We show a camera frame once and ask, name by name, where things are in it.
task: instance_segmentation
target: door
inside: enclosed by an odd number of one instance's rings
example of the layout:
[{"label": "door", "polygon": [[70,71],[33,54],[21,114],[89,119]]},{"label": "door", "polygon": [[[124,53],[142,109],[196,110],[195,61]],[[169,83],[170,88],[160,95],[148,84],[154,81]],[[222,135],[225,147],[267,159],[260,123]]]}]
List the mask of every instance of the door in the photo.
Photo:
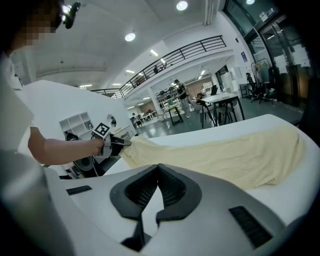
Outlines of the door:
[{"label": "door", "polygon": [[279,100],[304,108],[312,68],[299,34],[285,15],[262,29],[260,34],[276,71]]}]

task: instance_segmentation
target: window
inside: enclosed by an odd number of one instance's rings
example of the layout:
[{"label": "window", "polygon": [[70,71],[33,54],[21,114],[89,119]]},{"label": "window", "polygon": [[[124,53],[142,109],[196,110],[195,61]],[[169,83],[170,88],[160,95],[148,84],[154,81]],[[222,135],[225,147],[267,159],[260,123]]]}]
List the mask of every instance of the window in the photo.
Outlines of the window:
[{"label": "window", "polygon": [[243,35],[252,29],[253,24],[250,23],[245,13],[232,0],[228,3],[226,11],[236,21],[237,26],[241,28]]}]

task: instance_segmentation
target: black railing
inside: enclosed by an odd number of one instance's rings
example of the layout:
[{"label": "black railing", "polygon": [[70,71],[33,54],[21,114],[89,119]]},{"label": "black railing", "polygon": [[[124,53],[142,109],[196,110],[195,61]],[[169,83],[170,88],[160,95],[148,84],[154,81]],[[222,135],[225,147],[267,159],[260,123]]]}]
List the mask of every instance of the black railing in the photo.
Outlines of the black railing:
[{"label": "black railing", "polygon": [[114,93],[111,98],[117,99],[122,98],[126,94],[130,93],[134,88],[140,86],[143,82],[157,75],[161,71],[174,66],[175,64],[189,59],[193,56],[203,54],[205,52],[217,50],[226,47],[222,35],[217,35],[202,39],[193,43],[190,43],[184,47],[176,49],[167,55],[157,59],[155,62],[151,63],[149,66],[145,67],[143,70],[138,72],[134,77],[132,77],[128,82],[126,82],[121,88],[110,88],[110,89],[99,89],[92,90],[91,92],[96,92],[100,94],[110,95]]},{"label": "black railing", "polygon": [[110,88],[110,89],[98,89],[98,90],[91,90],[91,92],[95,92],[97,94],[102,94],[108,96],[113,99],[123,98],[124,95],[120,89]]}]

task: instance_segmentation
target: glass wall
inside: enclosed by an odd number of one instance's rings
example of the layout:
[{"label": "glass wall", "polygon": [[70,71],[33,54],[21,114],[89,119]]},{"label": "glass wall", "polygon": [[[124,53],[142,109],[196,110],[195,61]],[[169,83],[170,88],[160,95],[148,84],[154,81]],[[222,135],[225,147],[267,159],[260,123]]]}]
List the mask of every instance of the glass wall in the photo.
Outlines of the glass wall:
[{"label": "glass wall", "polygon": [[251,69],[257,85],[275,84],[278,101],[304,108],[314,75],[312,61],[299,34],[274,1],[227,0],[224,12],[253,55]]}]

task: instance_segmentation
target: yellow towel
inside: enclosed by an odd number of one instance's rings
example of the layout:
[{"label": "yellow towel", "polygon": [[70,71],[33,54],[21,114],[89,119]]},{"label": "yellow towel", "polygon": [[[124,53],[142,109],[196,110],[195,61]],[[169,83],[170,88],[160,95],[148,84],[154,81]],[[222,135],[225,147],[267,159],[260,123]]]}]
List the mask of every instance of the yellow towel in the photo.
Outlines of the yellow towel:
[{"label": "yellow towel", "polygon": [[303,139],[289,125],[195,146],[161,146],[141,136],[131,141],[120,153],[131,168],[168,164],[224,179],[243,190],[281,182],[304,153]]}]

